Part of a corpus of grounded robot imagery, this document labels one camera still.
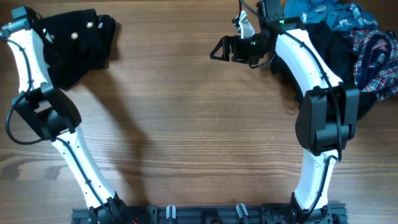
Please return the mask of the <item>black knit sweater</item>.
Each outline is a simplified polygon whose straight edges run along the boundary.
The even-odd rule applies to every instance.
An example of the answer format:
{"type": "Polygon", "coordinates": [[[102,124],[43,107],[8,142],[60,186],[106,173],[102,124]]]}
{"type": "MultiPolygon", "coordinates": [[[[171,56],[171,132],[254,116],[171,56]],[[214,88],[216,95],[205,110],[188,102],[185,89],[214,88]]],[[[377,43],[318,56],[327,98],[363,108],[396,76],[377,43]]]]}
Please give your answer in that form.
{"type": "Polygon", "coordinates": [[[53,86],[68,90],[90,70],[104,69],[116,29],[113,17],[94,9],[71,11],[39,19],[51,42],[44,47],[53,86]]]}

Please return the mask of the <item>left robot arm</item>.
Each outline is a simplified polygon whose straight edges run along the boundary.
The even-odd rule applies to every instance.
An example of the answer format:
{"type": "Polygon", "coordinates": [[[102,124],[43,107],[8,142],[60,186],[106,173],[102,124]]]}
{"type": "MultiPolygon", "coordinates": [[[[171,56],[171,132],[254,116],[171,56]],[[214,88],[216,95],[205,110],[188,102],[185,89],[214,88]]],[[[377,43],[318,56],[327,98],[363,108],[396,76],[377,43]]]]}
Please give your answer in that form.
{"type": "Polygon", "coordinates": [[[13,20],[1,27],[1,38],[14,54],[20,78],[19,96],[10,112],[18,112],[39,136],[62,154],[86,200],[86,209],[74,210],[73,223],[132,223],[126,205],[106,183],[86,147],[81,116],[74,103],[48,74],[45,55],[53,43],[45,29],[36,30],[38,18],[28,7],[12,11],[13,20]]]}

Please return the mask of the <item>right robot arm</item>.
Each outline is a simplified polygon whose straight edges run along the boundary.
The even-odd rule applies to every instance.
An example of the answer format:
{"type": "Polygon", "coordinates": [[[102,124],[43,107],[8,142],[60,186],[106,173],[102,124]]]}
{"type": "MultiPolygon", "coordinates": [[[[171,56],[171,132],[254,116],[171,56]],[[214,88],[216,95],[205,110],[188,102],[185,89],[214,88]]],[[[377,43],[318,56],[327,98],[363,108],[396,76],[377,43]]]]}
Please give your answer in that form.
{"type": "Polygon", "coordinates": [[[263,223],[346,223],[346,208],[328,201],[333,168],[356,131],[359,90],[335,75],[312,45],[298,17],[285,17],[278,1],[255,8],[239,2],[234,36],[224,36],[210,58],[263,68],[279,59],[291,73],[300,104],[295,133],[303,148],[298,186],[289,203],[265,204],[263,223]]]}

